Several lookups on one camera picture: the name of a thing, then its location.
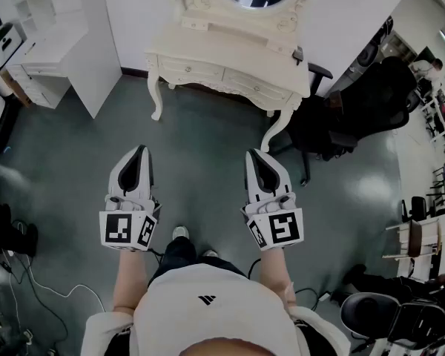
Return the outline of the person's black trousers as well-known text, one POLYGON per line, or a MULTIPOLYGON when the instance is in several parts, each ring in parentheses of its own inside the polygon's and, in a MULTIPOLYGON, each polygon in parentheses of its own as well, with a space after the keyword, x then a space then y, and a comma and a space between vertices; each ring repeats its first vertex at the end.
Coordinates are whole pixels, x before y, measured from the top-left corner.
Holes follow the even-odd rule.
POLYGON ((229 261, 214 255, 208 255, 208 251, 203 254, 197 254, 194 244, 187 237, 179 236, 167 245, 161 263, 148 282, 148 285, 168 271, 202 264, 231 271, 245 277, 244 273, 229 261))

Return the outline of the black and white swivel chair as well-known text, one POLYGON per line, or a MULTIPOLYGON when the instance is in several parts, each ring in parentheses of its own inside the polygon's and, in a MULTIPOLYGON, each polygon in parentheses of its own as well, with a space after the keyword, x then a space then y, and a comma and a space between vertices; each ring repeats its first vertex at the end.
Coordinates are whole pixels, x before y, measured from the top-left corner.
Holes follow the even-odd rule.
POLYGON ((421 350, 445 340, 445 311, 424 301, 399 303, 378 293, 349 295, 340 307, 343 325, 369 340, 385 339, 409 350, 421 350))

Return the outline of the white round appliance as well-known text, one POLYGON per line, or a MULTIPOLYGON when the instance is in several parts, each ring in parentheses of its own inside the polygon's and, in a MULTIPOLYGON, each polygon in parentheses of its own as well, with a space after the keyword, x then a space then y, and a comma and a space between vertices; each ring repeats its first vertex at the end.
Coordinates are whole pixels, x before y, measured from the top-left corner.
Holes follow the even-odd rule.
MULTIPOLYGON (((0 27, 0 72, 23 42, 19 32, 11 22, 5 23, 0 27)), ((12 94, 12 90, 0 76, 0 95, 8 97, 12 94)))

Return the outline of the person's left forearm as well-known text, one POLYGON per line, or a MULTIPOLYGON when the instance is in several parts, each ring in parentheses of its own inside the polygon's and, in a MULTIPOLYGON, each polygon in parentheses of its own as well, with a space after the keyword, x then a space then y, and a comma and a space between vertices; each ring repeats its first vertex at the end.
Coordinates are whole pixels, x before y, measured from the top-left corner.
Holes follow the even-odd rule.
POLYGON ((113 310, 133 315, 148 290, 145 253, 120 251, 119 268, 113 290, 113 310))

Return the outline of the white desk with shelves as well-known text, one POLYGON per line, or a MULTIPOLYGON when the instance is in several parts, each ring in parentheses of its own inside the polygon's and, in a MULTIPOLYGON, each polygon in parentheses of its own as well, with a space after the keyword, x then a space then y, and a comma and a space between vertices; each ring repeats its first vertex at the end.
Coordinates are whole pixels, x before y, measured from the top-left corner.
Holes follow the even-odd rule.
POLYGON ((36 105, 56 108, 73 88, 91 117, 122 71, 105 0, 0 0, 23 42, 5 65, 36 105))

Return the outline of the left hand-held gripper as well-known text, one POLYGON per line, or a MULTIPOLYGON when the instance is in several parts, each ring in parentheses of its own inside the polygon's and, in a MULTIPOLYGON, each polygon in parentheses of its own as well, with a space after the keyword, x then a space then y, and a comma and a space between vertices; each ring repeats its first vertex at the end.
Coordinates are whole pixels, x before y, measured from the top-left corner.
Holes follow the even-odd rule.
POLYGON ((143 202, 106 196, 105 210, 99 212, 103 246, 129 251, 147 251, 150 248, 162 207, 151 199, 153 186, 151 152, 148 147, 139 145, 127 152, 113 167, 108 193, 112 196, 126 196, 127 193, 137 191, 143 202))

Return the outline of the person's white shirt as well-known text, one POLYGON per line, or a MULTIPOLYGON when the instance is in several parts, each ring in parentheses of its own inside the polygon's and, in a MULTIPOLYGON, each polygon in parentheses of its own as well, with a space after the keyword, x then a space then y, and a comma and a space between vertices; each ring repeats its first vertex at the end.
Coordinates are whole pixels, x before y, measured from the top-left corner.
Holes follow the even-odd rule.
POLYGON ((215 338, 253 343, 274 356, 300 356, 296 320, 319 334, 320 356, 349 356, 347 336, 312 310, 286 307, 273 291, 234 272, 192 265, 156 278, 133 315, 90 317, 81 356, 104 356, 119 334, 127 340, 116 356, 179 356, 215 338))

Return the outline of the black office chair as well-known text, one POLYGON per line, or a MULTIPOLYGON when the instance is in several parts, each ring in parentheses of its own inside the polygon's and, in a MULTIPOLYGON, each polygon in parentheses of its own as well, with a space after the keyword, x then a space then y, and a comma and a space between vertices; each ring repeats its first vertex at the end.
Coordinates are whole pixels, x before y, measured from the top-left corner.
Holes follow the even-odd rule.
POLYGON ((311 179, 309 154, 326 162, 351 153, 359 141, 398 129, 409 121, 408 98, 417 82, 407 63, 395 56, 372 63, 350 86, 316 94, 300 103, 286 131, 291 144, 278 153, 295 148, 302 154, 302 186, 311 179))

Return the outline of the wooden chair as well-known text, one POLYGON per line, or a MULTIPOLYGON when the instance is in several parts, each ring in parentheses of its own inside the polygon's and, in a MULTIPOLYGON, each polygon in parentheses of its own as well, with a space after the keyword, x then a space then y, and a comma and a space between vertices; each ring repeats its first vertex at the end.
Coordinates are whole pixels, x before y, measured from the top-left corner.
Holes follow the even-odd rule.
POLYGON ((430 257, 439 255, 442 249, 442 230, 438 218, 428 219, 421 222, 410 220, 386 228, 386 230, 397 229, 400 243, 399 254, 385 254, 383 259, 394 259, 397 261, 405 259, 416 259, 419 257, 430 257))

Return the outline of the black bag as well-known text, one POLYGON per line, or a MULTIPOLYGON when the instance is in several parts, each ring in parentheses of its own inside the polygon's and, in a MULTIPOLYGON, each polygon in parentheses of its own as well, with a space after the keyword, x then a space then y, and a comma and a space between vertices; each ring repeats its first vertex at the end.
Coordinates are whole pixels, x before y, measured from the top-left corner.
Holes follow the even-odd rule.
POLYGON ((431 298, 427 285, 405 277, 385 278, 367 274, 363 264, 353 266, 343 277, 343 284, 351 284, 359 292, 388 295, 400 303, 431 298))

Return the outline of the black harness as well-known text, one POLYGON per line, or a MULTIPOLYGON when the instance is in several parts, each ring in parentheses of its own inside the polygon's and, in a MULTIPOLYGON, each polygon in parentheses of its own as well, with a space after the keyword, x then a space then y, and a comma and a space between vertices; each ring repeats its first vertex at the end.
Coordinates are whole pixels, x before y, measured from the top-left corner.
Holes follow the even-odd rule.
POLYGON ((294 325, 300 356, 320 356, 322 347, 320 346, 319 334, 302 320, 294 321, 294 325))

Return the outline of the person's right forearm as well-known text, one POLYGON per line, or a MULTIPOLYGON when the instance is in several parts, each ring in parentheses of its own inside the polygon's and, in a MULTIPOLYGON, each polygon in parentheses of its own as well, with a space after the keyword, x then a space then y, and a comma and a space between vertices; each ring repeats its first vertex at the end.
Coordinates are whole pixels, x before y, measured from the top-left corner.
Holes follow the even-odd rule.
POLYGON ((260 283, 272 290, 285 306, 297 305, 294 284, 291 281, 282 248, 272 248, 261 252, 260 283))

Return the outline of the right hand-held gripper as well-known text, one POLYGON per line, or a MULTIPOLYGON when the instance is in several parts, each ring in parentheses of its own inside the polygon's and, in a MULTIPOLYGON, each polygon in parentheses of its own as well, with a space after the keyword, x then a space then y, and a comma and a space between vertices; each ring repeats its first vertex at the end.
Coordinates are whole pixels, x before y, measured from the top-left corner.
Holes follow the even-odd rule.
POLYGON ((245 187, 249 204, 241 212, 261 251, 304 240, 303 210, 289 193, 288 171, 274 157, 258 149, 245 153, 245 187))

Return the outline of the white desk drawer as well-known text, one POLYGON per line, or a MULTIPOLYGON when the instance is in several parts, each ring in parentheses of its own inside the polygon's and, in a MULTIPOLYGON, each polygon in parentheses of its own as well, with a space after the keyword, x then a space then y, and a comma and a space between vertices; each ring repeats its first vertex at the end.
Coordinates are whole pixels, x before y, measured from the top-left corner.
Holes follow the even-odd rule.
POLYGON ((225 69, 223 82, 227 87, 241 92, 245 97, 255 98, 264 104, 285 104, 292 92, 258 78, 232 69, 225 69))
POLYGON ((175 85, 198 81, 221 82, 225 71, 219 65, 164 56, 158 58, 158 63, 160 76, 175 85))

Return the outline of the cream ornate dressing table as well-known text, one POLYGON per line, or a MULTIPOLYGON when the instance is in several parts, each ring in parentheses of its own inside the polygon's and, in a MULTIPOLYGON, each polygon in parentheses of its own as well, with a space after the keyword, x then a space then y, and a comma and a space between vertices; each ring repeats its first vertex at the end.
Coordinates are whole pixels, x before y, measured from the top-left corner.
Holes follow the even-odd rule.
MULTIPOLYGON (((171 22, 145 51, 148 90, 155 104, 151 118, 159 120, 163 109, 159 89, 159 80, 163 79, 159 74, 160 56, 219 65, 292 92, 285 104, 270 105, 245 97, 227 87, 223 80, 188 83, 243 96, 267 114, 277 113, 278 119, 266 131, 260 145, 261 151, 268 152, 271 139, 286 128, 302 100, 311 94, 308 62, 304 59, 296 65, 292 56, 284 56, 266 47, 268 40, 300 46, 299 12, 305 1, 284 0, 266 8, 246 8, 231 0, 186 0, 187 10, 183 16, 207 19, 209 28, 208 31, 198 31, 183 27, 182 21, 171 22)), ((170 88, 177 86, 167 83, 170 88)))

